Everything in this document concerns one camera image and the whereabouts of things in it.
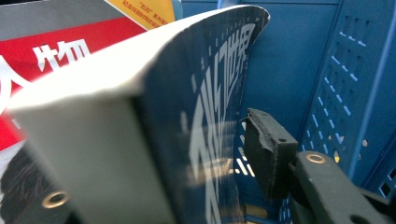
ventilation hole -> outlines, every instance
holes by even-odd
[[[390,172],[390,174],[389,174],[390,180],[392,180],[395,176],[396,176],[396,170],[393,169],[392,172]]]
[[[384,197],[388,197],[388,195],[390,194],[390,187],[387,183],[384,183],[381,186],[381,192],[384,195]]]
[[[361,142],[361,144],[362,144],[364,147],[368,147],[368,146],[369,146],[369,141],[367,141],[366,139],[364,139],[364,140]]]
[[[334,151],[334,155],[333,156],[334,156],[334,161],[335,162],[337,162],[337,163],[340,162],[340,156],[338,155],[337,151]]]
[[[353,223],[356,223],[356,224],[370,224],[370,222],[367,221],[366,218],[360,217],[360,216],[357,216],[357,215],[352,215],[352,216],[350,217],[350,220],[351,220]]]

book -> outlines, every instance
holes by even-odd
[[[21,213],[36,212],[30,204],[53,187],[53,181],[36,169],[22,131],[15,132],[21,126],[4,112],[11,95],[52,71],[148,29],[105,1],[24,0],[0,5],[19,2],[29,3],[0,6],[0,223],[21,221]],[[140,3],[152,4],[152,0]],[[173,8],[180,10],[180,5],[174,3]],[[172,8],[170,10],[161,13],[172,15]],[[60,215],[59,211],[52,210],[52,213]],[[37,214],[33,217],[35,220],[30,219],[28,223],[40,223],[38,217],[45,218]]]
[[[169,23],[40,78],[8,110],[87,222],[243,222],[233,138],[269,19],[236,6]]]

blue plastic panel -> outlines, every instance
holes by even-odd
[[[389,83],[396,77],[384,76],[393,16],[393,1],[345,1],[300,139],[302,150],[334,157],[358,185],[395,129]]]

blue plastic basket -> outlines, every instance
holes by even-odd
[[[185,12],[191,2],[183,3]],[[389,198],[396,186],[395,0],[219,6],[239,3],[265,7],[272,18],[250,55],[240,119],[249,107],[270,113],[301,150],[333,157],[357,186]],[[244,157],[244,133],[241,122],[234,142],[240,197],[268,212],[247,220],[290,222],[288,200],[265,201]]]

